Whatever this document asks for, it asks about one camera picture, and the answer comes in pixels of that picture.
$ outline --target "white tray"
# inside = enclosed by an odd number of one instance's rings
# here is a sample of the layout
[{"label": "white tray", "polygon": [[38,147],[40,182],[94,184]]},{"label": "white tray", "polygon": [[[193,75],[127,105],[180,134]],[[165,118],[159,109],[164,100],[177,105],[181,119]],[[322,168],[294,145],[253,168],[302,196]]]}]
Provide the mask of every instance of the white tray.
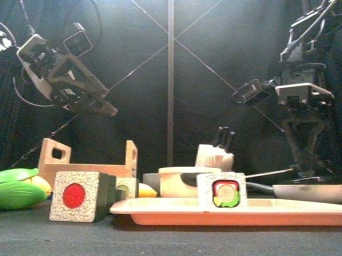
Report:
[{"label": "white tray", "polygon": [[140,225],[340,226],[342,205],[283,199],[248,199],[248,207],[203,212],[196,198],[132,198],[112,214],[129,214]]}]

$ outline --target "metal rod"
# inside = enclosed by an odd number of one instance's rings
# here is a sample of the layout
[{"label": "metal rod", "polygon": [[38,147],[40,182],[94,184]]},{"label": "metal rod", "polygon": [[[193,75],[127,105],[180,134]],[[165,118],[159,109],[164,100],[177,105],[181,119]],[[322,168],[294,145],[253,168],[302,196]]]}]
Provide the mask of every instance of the metal rod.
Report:
[{"label": "metal rod", "polygon": [[247,178],[253,178],[253,177],[272,175],[272,174],[278,174],[278,173],[283,173],[283,172],[291,172],[291,171],[294,171],[294,169],[284,169],[284,170],[280,170],[280,171],[264,172],[264,173],[257,173],[257,174],[247,175],[247,176],[244,176],[244,178],[247,179]]},{"label": "metal rod", "polygon": [[173,58],[175,58],[175,23],[173,23],[173,0],[168,0],[168,104],[167,104],[167,166],[173,164]]}]

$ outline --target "white container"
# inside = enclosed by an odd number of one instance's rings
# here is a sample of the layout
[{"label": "white container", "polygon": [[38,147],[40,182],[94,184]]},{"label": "white container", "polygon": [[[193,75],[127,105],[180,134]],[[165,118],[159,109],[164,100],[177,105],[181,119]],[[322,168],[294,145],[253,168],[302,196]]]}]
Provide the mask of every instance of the white container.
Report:
[{"label": "white container", "polygon": [[229,172],[233,164],[233,154],[225,153],[224,149],[215,148],[208,144],[199,144],[196,155],[196,167],[220,168],[223,172]]},{"label": "white container", "polygon": [[196,198],[196,175],[200,173],[221,172],[212,167],[164,167],[159,168],[160,197]]}]

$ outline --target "wooden crate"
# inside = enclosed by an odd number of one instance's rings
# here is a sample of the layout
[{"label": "wooden crate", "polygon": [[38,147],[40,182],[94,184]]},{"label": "wooden crate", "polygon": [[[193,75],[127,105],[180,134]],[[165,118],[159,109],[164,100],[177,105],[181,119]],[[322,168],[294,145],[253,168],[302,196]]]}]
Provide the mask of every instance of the wooden crate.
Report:
[{"label": "wooden crate", "polygon": [[[53,151],[60,151],[60,158],[53,157]],[[45,138],[42,140],[38,158],[38,176],[54,187],[54,177],[58,171],[93,171],[115,175],[116,177],[136,177],[137,148],[131,140],[125,142],[124,165],[73,164],[69,163],[70,147]]]}]

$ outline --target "red circle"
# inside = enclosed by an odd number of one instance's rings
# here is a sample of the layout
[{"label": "red circle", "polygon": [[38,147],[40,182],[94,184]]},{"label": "red circle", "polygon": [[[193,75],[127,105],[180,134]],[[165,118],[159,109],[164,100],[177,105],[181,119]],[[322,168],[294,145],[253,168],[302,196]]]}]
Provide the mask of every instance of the red circle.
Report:
[{"label": "red circle", "polygon": [[80,207],[80,205],[84,202],[84,199],[85,199],[84,187],[77,183],[72,183],[70,185],[68,185],[62,193],[64,205],[68,208],[74,209]]}]

